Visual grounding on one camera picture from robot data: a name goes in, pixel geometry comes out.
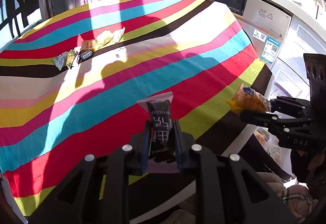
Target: das logo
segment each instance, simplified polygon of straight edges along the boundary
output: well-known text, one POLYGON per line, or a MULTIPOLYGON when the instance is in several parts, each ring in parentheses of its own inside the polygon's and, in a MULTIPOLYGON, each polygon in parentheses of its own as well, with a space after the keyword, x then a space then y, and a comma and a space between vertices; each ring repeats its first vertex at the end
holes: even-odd
POLYGON ((307 146, 309 144, 309 141, 303 141, 303 140, 298 140, 294 139, 293 144, 295 145, 301 145, 301 146, 307 146))

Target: striped tablecloth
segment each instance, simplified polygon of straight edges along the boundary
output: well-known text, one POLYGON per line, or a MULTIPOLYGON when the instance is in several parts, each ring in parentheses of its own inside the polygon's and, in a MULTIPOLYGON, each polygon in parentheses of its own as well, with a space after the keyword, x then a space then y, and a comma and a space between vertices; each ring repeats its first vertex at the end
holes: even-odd
MULTIPOLYGON (((139 99, 172 91, 172 118, 222 153, 245 124, 225 103, 245 82, 264 94, 271 72, 232 12, 208 0, 103 0, 57 15, 0 53, 0 169, 24 215, 88 153, 110 154, 142 131, 139 99), (125 27, 79 67, 53 57, 125 27)), ((130 177, 130 217, 193 179, 130 177)))

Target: silver screw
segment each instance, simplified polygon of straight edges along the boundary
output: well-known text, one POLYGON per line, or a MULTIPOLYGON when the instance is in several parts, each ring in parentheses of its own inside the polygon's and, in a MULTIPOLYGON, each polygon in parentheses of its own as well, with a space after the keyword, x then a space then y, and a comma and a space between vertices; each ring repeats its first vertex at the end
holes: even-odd
POLYGON ((237 155, 236 153, 232 153, 232 154, 230 155, 230 159, 231 159, 232 161, 239 161, 239 160, 240 160, 240 156, 237 155))
POLYGON ((122 146, 122 150, 123 151, 131 151, 132 150, 132 146, 130 144, 126 144, 122 146))
POLYGON ((85 156, 85 161, 93 161, 95 159, 95 156, 93 154, 87 154, 85 156))
POLYGON ((191 146, 191 148, 194 150, 194 151, 200 151, 203 147, 199 144, 193 144, 191 146))

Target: blue stripe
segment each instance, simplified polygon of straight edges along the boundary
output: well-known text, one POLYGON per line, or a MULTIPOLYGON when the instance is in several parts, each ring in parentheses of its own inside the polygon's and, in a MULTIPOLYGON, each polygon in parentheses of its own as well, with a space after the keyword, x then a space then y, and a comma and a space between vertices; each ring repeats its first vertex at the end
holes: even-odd
POLYGON ((17 144, 0 147, 1 171, 15 170, 20 165, 49 152, 70 135, 83 132, 134 105, 140 99, 218 65, 249 44, 250 40, 241 30, 219 48, 132 78, 85 102, 71 106, 65 113, 36 129, 17 144))
POLYGON ((116 12, 100 14, 91 18, 86 18, 59 28, 45 36, 42 36, 28 43, 13 43, 8 46, 7 50, 32 50, 48 46, 52 46, 70 37, 80 35, 82 33, 120 23, 126 20, 137 18, 143 15, 154 13, 156 11, 167 8, 182 0, 163 0, 159 2, 148 3, 129 9, 124 9, 116 12))

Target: sticker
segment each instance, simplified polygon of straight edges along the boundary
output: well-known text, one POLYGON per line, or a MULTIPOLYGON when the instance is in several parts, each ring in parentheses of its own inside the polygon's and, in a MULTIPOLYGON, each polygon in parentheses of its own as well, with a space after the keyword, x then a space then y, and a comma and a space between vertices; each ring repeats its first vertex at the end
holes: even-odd
POLYGON ((263 32, 261 32, 261 31, 258 31, 258 30, 254 30, 254 34, 252 35, 254 38, 257 38, 257 39, 259 39, 260 41, 262 41, 262 42, 265 42, 265 40, 266 40, 266 35, 263 33, 263 32))
POLYGON ((263 53, 260 57, 269 63, 273 63, 280 46, 281 44, 278 41, 268 36, 263 53))
POLYGON ((253 89, 251 89, 251 88, 249 88, 249 87, 244 87, 244 88, 242 88, 243 89, 243 91, 245 92, 245 93, 247 93, 247 94, 249 94, 249 95, 251 95, 251 96, 254 96, 254 91, 253 91, 253 89))

